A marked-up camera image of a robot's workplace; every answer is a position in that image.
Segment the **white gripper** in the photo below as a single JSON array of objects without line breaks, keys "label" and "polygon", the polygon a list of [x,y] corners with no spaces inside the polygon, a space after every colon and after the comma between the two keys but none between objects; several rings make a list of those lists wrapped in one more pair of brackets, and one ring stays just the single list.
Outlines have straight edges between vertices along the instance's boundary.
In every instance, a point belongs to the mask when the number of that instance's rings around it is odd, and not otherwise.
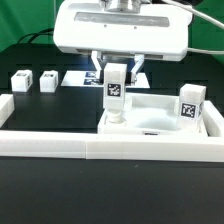
[{"label": "white gripper", "polygon": [[102,53],[134,57],[127,72],[134,85],[145,58],[180,61],[187,54],[193,16],[177,6],[139,0],[65,0],[58,11],[53,40],[65,53],[91,53],[99,83]]}]

